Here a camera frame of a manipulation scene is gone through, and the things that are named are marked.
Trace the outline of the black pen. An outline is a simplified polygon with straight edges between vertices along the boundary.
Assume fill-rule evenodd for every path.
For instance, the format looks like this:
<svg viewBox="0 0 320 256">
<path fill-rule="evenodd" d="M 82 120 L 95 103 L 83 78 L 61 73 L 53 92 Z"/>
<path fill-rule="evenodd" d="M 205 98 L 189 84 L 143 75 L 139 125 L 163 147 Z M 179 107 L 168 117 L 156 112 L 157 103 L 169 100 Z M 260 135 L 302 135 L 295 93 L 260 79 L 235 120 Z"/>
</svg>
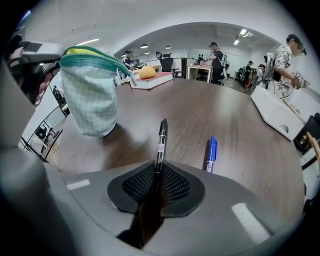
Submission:
<svg viewBox="0 0 320 256">
<path fill-rule="evenodd" d="M 164 118 L 161 121 L 159 129 L 159 143 L 155 159 L 154 172 L 153 172 L 153 183 L 152 183 L 152 195 L 156 196 L 160 193 L 162 185 L 162 164 L 165 158 L 165 150 L 167 143 L 167 131 L 168 131 L 168 121 Z"/>
</svg>

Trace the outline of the small ceiling light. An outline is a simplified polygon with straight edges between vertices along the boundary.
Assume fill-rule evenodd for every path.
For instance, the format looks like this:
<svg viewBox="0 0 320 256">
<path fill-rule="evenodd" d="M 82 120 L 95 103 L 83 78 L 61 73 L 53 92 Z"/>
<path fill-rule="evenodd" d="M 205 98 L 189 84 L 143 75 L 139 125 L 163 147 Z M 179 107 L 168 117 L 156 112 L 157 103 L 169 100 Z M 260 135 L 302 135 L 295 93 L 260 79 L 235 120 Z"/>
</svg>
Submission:
<svg viewBox="0 0 320 256">
<path fill-rule="evenodd" d="M 238 45 L 238 43 L 241 41 L 242 38 L 250 38 L 253 36 L 253 33 L 248 31 L 247 29 L 243 28 L 236 36 L 235 36 L 235 41 L 234 45 Z"/>
</svg>

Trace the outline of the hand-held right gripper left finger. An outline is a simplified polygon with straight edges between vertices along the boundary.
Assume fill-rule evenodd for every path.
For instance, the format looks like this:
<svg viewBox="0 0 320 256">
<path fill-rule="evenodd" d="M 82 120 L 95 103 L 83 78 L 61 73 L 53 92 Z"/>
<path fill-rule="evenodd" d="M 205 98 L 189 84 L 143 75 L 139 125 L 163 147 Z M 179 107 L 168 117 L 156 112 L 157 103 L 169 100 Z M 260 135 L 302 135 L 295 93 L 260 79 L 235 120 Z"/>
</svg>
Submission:
<svg viewBox="0 0 320 256">
<path fill-rule="evenodd" d="M 148 161 L 110 170 L 61 175 L 61 213 L 71 232 L 75 256 L 156 256 L 118 238 L 130 233 L 135 216 L 119 211 L 107 193 L 114 178 L 152 165 Z"/>
</svg>

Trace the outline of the orange toy fruit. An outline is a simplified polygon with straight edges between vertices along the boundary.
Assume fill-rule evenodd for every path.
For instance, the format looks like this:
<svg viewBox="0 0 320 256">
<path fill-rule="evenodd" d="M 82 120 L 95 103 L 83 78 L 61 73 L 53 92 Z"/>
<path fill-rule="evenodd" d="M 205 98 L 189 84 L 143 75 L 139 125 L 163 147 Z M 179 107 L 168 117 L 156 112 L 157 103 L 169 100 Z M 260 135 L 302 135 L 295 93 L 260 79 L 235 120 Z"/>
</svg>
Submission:
<svg viewBox="0 0 320 256">
<path fill-rule="evenodd" d="M 139 72 L 139 78 L 142 80 L 152 79 L 155 76 L 156 70 L 149 65 L 144 65 Z"/>
</svg>

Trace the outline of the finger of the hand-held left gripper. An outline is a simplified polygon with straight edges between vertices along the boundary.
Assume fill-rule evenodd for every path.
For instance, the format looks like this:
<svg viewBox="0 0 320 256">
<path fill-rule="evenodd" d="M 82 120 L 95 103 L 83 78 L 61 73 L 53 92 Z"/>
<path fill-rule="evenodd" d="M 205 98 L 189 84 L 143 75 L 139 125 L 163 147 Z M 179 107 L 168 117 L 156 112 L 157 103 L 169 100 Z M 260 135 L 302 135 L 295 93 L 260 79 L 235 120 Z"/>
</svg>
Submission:
<svg viewBox="0 0 320 256">
<path fill-rule="evenodd" d="M 65 53 L 65 49 L 55 43 L 22 41 L 22 57 L 25 63 L 48 63 L 59 60 Z"/>
<path fill-rule="evenodd" d="M 41 84 L 47 81 L 46 85 L 48 86 L 59 71 L 58 61 L 16 64 L 14 66 L 14 76 L 22 79 L 19 82 L 19 87 L 33 105 L 37 104 Z"/>
</svg>

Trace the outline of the black office chair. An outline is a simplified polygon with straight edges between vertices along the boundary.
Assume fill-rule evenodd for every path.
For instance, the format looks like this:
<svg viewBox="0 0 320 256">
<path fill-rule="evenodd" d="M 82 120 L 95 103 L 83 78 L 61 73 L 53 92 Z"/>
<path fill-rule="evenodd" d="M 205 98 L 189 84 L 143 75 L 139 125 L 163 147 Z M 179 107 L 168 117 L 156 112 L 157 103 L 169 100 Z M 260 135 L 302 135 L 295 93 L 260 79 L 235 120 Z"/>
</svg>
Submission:
<svg viewBox="0 0 320 256">
<path fill-rule="evenodd" d="M 172 68 L 174 59 L 170 53 L 162 54 L 161 52 L 155 52 L 156 58 L 160 61 L 162 72 L 172 72 L 173 77 L 177 78 L 181 74 L 181 78 L 184 78 L 184 71 L 179 68 Z"/>
</svg>

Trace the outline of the white flat box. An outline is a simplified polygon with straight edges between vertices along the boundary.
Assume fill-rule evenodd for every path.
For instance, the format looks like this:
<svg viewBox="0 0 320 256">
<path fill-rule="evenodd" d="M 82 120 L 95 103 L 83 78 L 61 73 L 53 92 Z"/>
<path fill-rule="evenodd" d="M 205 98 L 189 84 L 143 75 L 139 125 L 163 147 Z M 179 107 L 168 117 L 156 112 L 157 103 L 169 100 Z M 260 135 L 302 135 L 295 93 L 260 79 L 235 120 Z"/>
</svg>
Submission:
<svg viewBox="0 0 320 256">
<path fill-rule="evenodd" d="M 303 128 L 303 123 L 298 115 L 282 100 L 263 87 L 257 86 L 251 94 L 262 119 L 289 141 Z"/>
</svg>

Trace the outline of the long ceiling light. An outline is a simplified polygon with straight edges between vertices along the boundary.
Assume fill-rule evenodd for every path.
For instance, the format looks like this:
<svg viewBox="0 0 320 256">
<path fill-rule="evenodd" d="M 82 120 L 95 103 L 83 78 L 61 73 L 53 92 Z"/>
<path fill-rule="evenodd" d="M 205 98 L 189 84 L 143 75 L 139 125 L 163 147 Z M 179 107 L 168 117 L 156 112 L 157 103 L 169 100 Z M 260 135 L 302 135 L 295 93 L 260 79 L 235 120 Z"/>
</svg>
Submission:
<svg viewBox="0 0 320 256">
<path fill-rule="evenodd" d="M 99 38 L 89 39 L 87 41 L 83 41 L 83 42 L 77 43 L 77 44 L 75 44 L 75 46 L 88 45 L 88 44 L 91 44 L 91 43 L 98 42 L 99 40 L 100 40 Z"/>
</svg>

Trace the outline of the blue pen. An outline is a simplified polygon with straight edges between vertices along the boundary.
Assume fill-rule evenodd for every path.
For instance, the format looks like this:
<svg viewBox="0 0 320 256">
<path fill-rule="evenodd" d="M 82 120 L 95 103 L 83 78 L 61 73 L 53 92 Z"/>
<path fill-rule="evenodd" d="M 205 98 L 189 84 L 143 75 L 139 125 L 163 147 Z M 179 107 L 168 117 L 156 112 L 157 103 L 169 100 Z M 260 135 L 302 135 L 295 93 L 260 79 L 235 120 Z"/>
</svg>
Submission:
<svg viewBox="0 0 320 256">
<path fill-rule="evenodd" d="M 213 173 L 214 164 L 217 158 L 217 150 L 218 150 L 217 140 L 214 136 L 212 136 L 209 141 L 207 160 L 206 160 L 206 171 L 208 173 Z"/>
</svg>

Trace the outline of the light blue pencil pouch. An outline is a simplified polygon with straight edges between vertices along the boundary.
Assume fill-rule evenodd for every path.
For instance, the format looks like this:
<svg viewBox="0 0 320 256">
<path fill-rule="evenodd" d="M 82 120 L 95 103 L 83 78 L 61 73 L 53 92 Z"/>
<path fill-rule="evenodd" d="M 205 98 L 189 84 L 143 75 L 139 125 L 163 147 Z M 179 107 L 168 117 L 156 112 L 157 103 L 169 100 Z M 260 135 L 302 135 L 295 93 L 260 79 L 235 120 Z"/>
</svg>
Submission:
<svg viewBox="0 0 320 256">
<path fill-rule="evenodd" d="M 65 100 L 78 131 L 90 137 L 108 135 L 117 123 L 114 79 L 118 72 L 133 79 L 132 71 L 86 45 L 67 48 L 59 64 Z"/>
</svg>

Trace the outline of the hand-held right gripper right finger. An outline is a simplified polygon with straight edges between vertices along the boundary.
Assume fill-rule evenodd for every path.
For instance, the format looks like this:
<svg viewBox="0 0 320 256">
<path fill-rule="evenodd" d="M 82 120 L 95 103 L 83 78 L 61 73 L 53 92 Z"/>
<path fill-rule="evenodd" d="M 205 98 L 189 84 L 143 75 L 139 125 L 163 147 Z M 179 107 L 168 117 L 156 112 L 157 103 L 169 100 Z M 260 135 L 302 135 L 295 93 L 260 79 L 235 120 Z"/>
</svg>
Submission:
<svg viewBox="0 0 320 256">
<path fill-rule="evenodd" d="M 143 250 L 156 256 L 272 256 L 283 244 L 283 221 L 236 181 L 185 164 L 168 165 L 198 178 L 204 197 L 184 217 L 165 218 Z"/>
</svg>

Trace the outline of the white desk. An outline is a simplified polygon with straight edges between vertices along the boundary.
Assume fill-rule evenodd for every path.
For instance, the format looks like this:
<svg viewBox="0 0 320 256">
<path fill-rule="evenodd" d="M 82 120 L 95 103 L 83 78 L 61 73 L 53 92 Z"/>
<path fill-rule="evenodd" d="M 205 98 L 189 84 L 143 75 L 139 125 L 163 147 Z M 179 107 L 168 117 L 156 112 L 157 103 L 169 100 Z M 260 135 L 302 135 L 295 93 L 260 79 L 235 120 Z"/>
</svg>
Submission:
<svg viewBox="0 0 320 256">
<path fill-rule="evenodd" d="M 208 65 L 188 64 L 186 70 L 186 78 L 188 80 L 196 80 L 199 70 L 208 71 L 206 82 L 209 83 L 211 80 L 212 67 Z"/>
</svg>

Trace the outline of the red hardcover book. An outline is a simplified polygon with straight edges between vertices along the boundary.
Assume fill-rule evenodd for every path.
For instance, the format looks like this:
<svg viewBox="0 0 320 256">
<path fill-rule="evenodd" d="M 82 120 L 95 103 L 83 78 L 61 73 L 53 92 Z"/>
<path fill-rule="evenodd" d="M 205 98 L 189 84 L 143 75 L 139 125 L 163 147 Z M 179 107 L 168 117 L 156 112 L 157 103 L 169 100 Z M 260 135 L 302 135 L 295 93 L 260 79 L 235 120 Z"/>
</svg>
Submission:
<svg viewBox="0 0 320 256">
<path fill-rule="evenodd" d="M 172 72 L 156 72 L 155 77 L 148 79 L 137 78 L 135 81 L 130 81 L 129 84 L 132 89 L 150 90 L 172 79 Z"/>
</svg>

